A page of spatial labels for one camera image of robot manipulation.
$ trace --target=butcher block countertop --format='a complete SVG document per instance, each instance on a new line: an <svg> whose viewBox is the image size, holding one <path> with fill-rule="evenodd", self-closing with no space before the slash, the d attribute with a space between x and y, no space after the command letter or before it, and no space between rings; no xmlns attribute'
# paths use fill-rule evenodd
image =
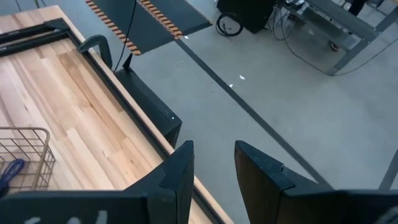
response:
<svg viewBox="0 0 398 224"><path fill-rule="evenodd" d="M0 33L60 17L83 42L83 36L58 6L0 16ZM173 153L100 56L92 49L90 54L163 148ZM70 39L0 57L0 126L50 131L49 146L56 163L49 190L125 189L162 162ZM196 177L195 187L224 222L232 223ZM190 223L210 223L194 200Z"/></svg>

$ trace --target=blue cable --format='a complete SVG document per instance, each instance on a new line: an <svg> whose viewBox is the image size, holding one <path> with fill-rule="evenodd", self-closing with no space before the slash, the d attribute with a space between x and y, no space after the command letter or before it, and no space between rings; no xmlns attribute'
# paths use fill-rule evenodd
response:
<svg viewBox="0 0 398 224"><path fill-rule="evenodd" d="M8 183L22 171L24 166L25 161L23 159L16 159L12 161L0 177L0 190L7 187Z"/></svg>

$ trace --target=wire basket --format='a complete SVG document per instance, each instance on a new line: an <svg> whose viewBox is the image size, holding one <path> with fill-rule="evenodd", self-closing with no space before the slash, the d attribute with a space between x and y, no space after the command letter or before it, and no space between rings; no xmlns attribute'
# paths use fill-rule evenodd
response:
<svg viewBox="0 0 398 224"><path fill-rule="evenodd" d="M55 164L49 139L44 128L0 127L0 174L15 159L25 161L24 168L9 182L9 194L49 186Z"/></svg>

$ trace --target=black floor mat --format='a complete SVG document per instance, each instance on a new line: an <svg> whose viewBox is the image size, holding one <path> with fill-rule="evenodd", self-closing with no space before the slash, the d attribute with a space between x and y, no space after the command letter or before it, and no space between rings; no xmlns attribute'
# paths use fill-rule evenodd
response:
<svg viewBox="0 0 398 224"><path fill-rule="evenodd" d="M94 9L97 15L105 14L119 28L116 32L127 34L134 0L91 1L103 12ZM143 54L210 25L185 0L137 0L129 39L138 48L136 52Z"/></svg>

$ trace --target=gray concrete floor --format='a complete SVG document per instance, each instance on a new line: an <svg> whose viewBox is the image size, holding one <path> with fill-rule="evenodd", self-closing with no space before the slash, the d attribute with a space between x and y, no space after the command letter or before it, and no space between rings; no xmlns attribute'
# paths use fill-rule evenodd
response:
<svg viewBox="0 0 398 224"><path fill-rule="evenodd" d="M116 64L122 43L83 0L44 1L60 5L85 37L105 35ZM187 1L215 21L213 0ZM19 4L23 10L34 8L31 0ZM0 14L17 11L14 0L0 7ZM382 17L368 7L360 14L372 25ZM361 65L396 38L394 24L343 71ZM265 31L254 35L244 30L226 38L209 27L183 41L334 188L379 187L398 147L398 44L353 73L329 77ZM296 30L288 41L297 54L322 69L342 55L331 52L327 40L308 27ZM235 140L247 141L311 179L176 43L134 57L132 68L182 119L178 145L194 140L196 175L236 223L248 218L234 171ZM392 188L398 189L398 180Z"/></svg>

